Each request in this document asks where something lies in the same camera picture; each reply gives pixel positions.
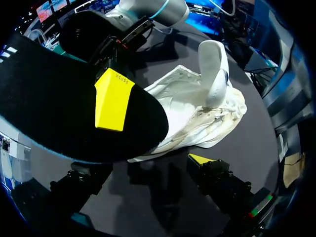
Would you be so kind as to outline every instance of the red light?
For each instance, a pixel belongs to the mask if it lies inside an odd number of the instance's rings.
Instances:
[[[248,217],[250,217],[252,219],[254,217],[254,215],[252,215],[251,213],[248,213]]]

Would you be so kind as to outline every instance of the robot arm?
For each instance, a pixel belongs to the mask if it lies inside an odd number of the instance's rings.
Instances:
[[[184,0],[121,0],[106,14],[107,20],[121,31],[144,16],[171,27],[188,18],[189,8]]]

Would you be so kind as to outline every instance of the green light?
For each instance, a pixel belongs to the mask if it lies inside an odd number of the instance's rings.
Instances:
[[[253,209],[251,211],[251,215],[256,216],[258,214],[258,211],[256,209]]]

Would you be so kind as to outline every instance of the black table surface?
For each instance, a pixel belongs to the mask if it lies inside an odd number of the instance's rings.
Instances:
[[[198,45],[208,39],[187,24],[175,27],[167,36],[153,31],[132,60],[135,82],[146,87],[179,64],[199,73]],[[270,117],[254,85],[229,55],[228,60],[230,81],[243,93],[247,105],[247,113],[238,126],[212,148],[182,148],[143,162],[140,168],[130,165],[129,170],[140,178],[130,179],[127,162],[114,164],[99,195],[91,196],[81,210],[90,217],[95,229],[122,237],[219,234],[228,216],[210,197],[200,194],[186,173],[188,153],[228,162],[234,175],[252,183],[254,193],[262,187],[275,190],[278,154]],[[67,174],[70,164],[70,160],[32,147],[31,173],[47,188],[51,181]]]

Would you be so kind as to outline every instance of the computer monitor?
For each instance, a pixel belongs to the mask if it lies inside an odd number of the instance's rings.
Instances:
[[[217,5],[221,5],[224,0],[213,0]],[[194,26],[198,30],[218,35],[219,9],[211,3],[209,0],[186,0],[186,3],[190,9],[190,14],[186,23]]]
[[[100,11],[103,14],[107,13],[108,11],[112,10],[119,1],[117,0],[90,0],[85,2],[84,4],[75,8],[75,13],[93,9],[96,11]]]
[[[38,7],[36,9],[36,12],[39,16],[39,21],[41,23],[53,14],[53,12],[50,9],[50,5],[48,1],[45,2],[43,5],[41,5],[40,7]]]
[[[66,0],[52,0],[54,11],[59,11],[63,7],[67,6]]]

